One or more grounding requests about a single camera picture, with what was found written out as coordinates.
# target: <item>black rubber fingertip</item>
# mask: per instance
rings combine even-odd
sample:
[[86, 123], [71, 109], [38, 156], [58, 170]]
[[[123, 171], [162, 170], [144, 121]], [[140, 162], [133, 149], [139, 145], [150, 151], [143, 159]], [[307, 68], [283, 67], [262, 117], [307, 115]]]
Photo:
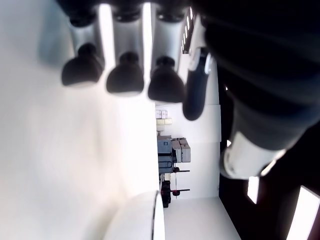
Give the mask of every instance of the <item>black rubber fingertip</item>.
[[181, 103], [185, 99], [184, 83], [171, 67], [159, 66], [151, 75], [148, 96], [154, 101]]
[[144, 89], [144, 74], [139, 65], [120, 63], [109, 74], [106, 89], [109, 93], [141, 93]]
[[64, 65], [61, 80], [64, 86], [85, 82], [97, 83], [102, 72], [102, 66], [93, 57], [77, 56]]
[[182, 105], [183, 114], [189, 121], [197, 120], [205, 107], [208, 75], [204, 66], [189, 71], [186, 83], [186, 97]]

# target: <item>box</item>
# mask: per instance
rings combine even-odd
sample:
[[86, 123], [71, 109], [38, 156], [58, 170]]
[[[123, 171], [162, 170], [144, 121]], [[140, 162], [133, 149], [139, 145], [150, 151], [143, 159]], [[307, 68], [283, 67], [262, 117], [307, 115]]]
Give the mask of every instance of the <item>box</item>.
[[168, 111], [161, 111], [161, 118], [167, 119], [168, 118]]
[[156, 124], [157, 125], [165, 125], [165, 120], [164, 119], [157, 119]]
[[156, 126], [156, 130], [157, 130], [158, 132], [163, 132], [163, 131], [166, 130], [166, 126], [165, 126], [165, 125], [157, 125], [157, 126]]
[[156, 119], [161, 119], [162, 118], [161, 110], [155, 110], [155, 118]]
[[165, 120], [164, 120], [164, 124], [165, 124], [165, 125], [170, 125], [170, 124], [172, 124], [172, 118], [167, 118], [167, 119], [165, 119]]

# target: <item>ceiling light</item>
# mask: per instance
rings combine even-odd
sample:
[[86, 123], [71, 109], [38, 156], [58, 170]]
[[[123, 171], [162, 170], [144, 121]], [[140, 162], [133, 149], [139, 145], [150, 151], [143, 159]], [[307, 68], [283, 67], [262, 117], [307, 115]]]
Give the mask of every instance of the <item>ceiling light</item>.
[[307, 240], [314, 224], [320, 197], [301, 186], [292, 224], [286, 240]]
[[150, 79], [151, 58], [152, 58], [152, 27], [151, 27], [151, 4], [149, 2], [143, 5], [142, 12], [142, 30], [143, 30], [143, 51], [144, 51], [144, 79]]
[[267, 175], [267, 173], [270, 172], [270, 170], [274, 167], [274, 165], [276, 164], [277, 160], [273, 160], [272, 162], [269, 163], [268, 166], [265, 167], [265, 169], [262, 170], [262, 172], [260, 173], [261, 176], [265, 176]]
[[259, 177], [257, 176], [249, 177], [247, 195], [252, 200], [252, 202], [254, 202], [254, 204], [257, 204], [258, 190], [259, 190]]

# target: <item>white wall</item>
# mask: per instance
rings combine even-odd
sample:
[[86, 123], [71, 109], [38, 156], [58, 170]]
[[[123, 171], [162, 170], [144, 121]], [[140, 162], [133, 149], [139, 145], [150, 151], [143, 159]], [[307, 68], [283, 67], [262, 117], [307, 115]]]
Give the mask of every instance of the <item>white wall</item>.
[[166, 240], [240, 240], [218, 197], [172, 201], [164, 221]]
[[1, 240], [102, 239], [119, 206], [159, 189], [155, 105], [146, 92], [106, 92], [110, 15], [106, 72], [93, 87], [66, 88], [69, 32], [54, 2], [0, 1]]
[[[183, 54], [180, 58], [179, 75], [184, 82], [187, 81], [189, 60], [188, 54]], [[214, 66], [215, 64], [212, 65], [208, 79], [204, 110], [199, 119], [187, 120], [181, 103], [156, 106], [157, 110], [167, 110], [168, 118], [173, 121], [172, 125], [164, 126], [161, 135], [186, 138], [191, 148], [191, 162], [176, 164], [181, 170], [190, 172], [171, 174], [171, 189], [190, 189], [182, 192], [177, 199], [210, 198], [219, 195], [221, 110], [217, 70]]]

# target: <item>gray machine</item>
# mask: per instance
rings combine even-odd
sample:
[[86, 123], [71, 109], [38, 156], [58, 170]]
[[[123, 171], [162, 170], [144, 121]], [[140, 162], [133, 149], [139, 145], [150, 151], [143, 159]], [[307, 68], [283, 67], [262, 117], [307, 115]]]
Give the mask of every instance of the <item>gray machine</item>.
[[157, 148], [159, 174], [173, 173], [175, 163], [191, 162], [191, 149], [185, 138], [158, 136]]

